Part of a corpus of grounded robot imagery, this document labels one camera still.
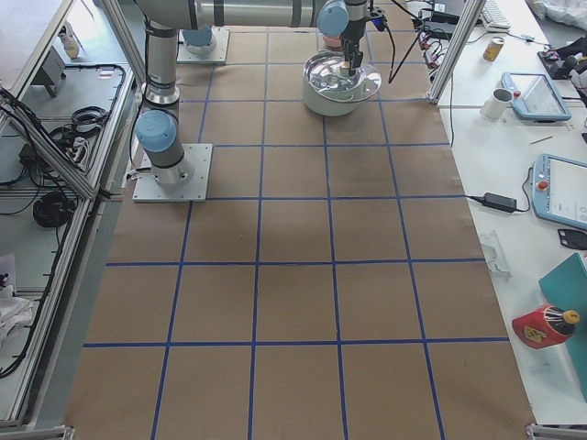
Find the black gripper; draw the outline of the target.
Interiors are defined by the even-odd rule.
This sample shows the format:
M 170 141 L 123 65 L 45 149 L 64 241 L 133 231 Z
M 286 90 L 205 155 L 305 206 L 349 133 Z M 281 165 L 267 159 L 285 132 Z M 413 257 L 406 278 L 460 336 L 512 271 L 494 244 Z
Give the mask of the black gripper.
M 354 76 L 363 59 L 363 52 L 360 50 L 359 43 L 365 33 L 366 18 L 369 14 L 368 1 L 345 0 L 344 4 L 349 15 L 349 22 L 341 33 L 341 51 L 344 56 L 343 67 L 348 68 L 349 76 Z

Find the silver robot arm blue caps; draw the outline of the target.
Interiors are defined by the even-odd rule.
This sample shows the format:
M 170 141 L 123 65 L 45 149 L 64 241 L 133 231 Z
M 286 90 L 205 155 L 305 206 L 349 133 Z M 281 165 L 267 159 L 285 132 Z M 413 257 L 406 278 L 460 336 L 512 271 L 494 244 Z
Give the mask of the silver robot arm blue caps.
M 176 86 L 177 41 L 181 30 L 225 25 L 318 28 L 341 37 L 349 72 L 361 66 L 360 40 L 370 17 L 365 1 L 138 1 L 145 16 L 144 98 L 149 106 L 135 126 L 150 160 L 151 175 L 163 187 L 179 186 L 194 175 L 179 137 Z

